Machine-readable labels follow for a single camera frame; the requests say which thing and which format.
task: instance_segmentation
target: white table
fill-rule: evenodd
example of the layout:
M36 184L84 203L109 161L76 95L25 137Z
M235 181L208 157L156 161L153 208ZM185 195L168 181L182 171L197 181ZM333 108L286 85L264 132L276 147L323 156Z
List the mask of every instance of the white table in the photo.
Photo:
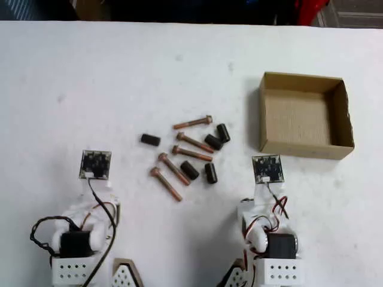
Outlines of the white table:
M50 285L48 253L29 233L81 193L83 149L113 152L123 213L111 255L133 259L145 286L215 286L241 256L235 212L254 191L251 92L264 71L344 78L355 151L341 161L282 156L287 208L307 286L381 284L383 30L1 22L0 39L3 286ZM214 156L219 182L184 188L160 165L184 197L176 203L148 171L170 152L173 124L206 114L232 137ZM203 139L214 128L185 131ZM144 132L160 147L139 143ZM38 237L52 232L46 224Z

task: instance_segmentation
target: cardboard box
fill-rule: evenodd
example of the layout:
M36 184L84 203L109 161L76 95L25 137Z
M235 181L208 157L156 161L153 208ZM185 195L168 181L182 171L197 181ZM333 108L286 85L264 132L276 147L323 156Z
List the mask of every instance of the cardboard box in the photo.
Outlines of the cardboard box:
M341 78L265 72L260 84L260 150L340 160L354 149Z

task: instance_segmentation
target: cable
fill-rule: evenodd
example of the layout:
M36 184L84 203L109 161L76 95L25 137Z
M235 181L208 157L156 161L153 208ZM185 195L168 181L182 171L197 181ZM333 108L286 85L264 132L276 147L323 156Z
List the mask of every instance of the cable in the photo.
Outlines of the cable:
M251 282L251 287L254 286L255 280L256 280L256 266L253 264L253 282Z
M282 203L283 207L285 207L285 206L286 206L286 203L287 203L287 196L282 196L282 197L279 199L279 201ZM277 206L278 206L278 204L275 203L274 207L273 207L272 210L271 210L273 213L274 213L274 211L275 211L275 209L276 209Z
M286 216L286 218L289 219L289 217L288 217L288 215L287 215L287 212L286 212L286 210L285 210L285 207L282 205L281 201L276 197L276 195L271 191L268 182L266 182L266 186L268 187L268 190L269 190L269 192L271 193L272 197L274 198L276 204L279 205L279 206L281 207L282 212L284 213L284 215Z
M40 248L43 248L44 250L48 251L49 254L51 255L51 257L56 257L58 256L58 254L56 254L53 250L52 247L49 246L48 243L41 243L40 241L38 241L36 238L35 238L35 233L37 231L37 228L38 226L40 225L40 223L44 222L44 221L48 221L48 220L54 220L54 219L62 219L62 220L65 220L69 223L69 230L74 230L74 231L79 231L80 228L73 222L73 220L67 216L47 216L47 217L44 217L44 218L41 218L39 219L36 224L32 227L32 231L31 231L31 235L29 236L29 238L34 242L36 243Z
M270 228L268 228L267 226L263 226L263 228L265 229L266 232L268 232L269 230L272 230L273 229L273 226L271 224L271 221L270 219L266 216L266 215L259 215L257 217L255 217L255 219L253 221L251 221L251 223L249 224L249 226L247 227L246 231L245 231L245 234L244 234L244 238L246 240L247 236L248 236L248 233L250 232L250 230L252 229L253 225L261 218L265 218L267 221L269 221L270 223Z
M92 194L95 198L95 200L98 202L98 204L103 208L103 210L105 211L105 213L108 215L109 219L110 219L110 222L112 223L112 227L113 227L113 235L112 235L112 239L109 243L109 246L107 247L107 249L105 250L103 256L101 257L101 259L98 261L97 265L94 267L94 269L92 270L91 274L89 275L88 279L85 281L83 287L87 287L90 283L90 281L93 279L93 277L95 276L95 274L97 273L97 271L99 270L100 266L102 265L102 263L104 262L105 258L107 257L110 249L112 248L112 245L113 245L113 242L114 242L114 239L115 239L115 231L116 231L116 225L115 225L115 222L113 220L113 217L112 217L112 214L110 214L109 210L106 208L106 206L104 205L104 203L101 201L101 199L97 196L97 194L95 193L95 191L93 190L93 187L92 185L90 184L90 178L88 178L88 185L90 187L90 190L92 191Z
M103 204L110 204L113 207L113 219L115 219L115 216L117 215L117 209L115 208L114 204L109 202L109 201L104 201ZM92 209L96 209L97 207L100 207L100 206L101 205L97 204L97 205L93 206ZM91 214L92 214L91 212L88 212L88 214L85 216L83 223L80 225L81 230L84 228L85 222L87 221L87 219L89 218L89 216Z

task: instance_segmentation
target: white plastic mount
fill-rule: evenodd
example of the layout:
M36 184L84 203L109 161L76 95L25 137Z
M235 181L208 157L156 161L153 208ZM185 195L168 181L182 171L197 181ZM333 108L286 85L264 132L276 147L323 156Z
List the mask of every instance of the white plastic mount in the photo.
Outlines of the white plastic mount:
M52 284L82 285L89 277L95 264L95 257L52 258Z
M128 266L120 265L113 275L112 287L137 287Z
M296 286L304 283L301 259L256 259L257 285Z

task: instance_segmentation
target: screw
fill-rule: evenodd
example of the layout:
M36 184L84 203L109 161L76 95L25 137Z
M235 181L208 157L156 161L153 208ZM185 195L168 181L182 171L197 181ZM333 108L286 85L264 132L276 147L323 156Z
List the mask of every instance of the screw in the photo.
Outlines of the screw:
M205 155L205 154L199 154L198 152L194 151L188 151L187 149L179 148L178 145L173 146L172 150L173 154L183 154L188 155L189 157L198 158L200 160L206 160L206 161L212 161L213 158Z
M177 167L170 161L170 159L168 159L168 154L164 152L161 153L158 156L158 160L164 162L168 168L170 168L170 170L177 176L177 178L184 183L184 185L190 184L190 181L186 178L186 176L184 176L182 171L177 169Z
M211 154L214 152L214 150L210 146L205 145L202 142L196 141L195 139L192 139L192 138L186 136L185 133L178 133L177 139L179 141L185 141L185 142L191 143L192 145L197 146L197 147L203 149L204 151L210 152Z
M163 175L160 173L160 169L158 167L154 167L150 170L150 175L154 176L155 178L158 178L158 180L162 183L164 187L170 192L170 194L174 197L176 201L181 201L182 197L177 192L177 190L172 187L172 185L166 180L166 178L163 177Z
M213 122L213 119L212 119L211 115L207 115L206 118L201 118L199 120L188 121L188 122L182 123L182 124L175 124L173 126L173 129L178 130L178 129L183 129L184 127L195 126L196 124L210 124L212 122Z

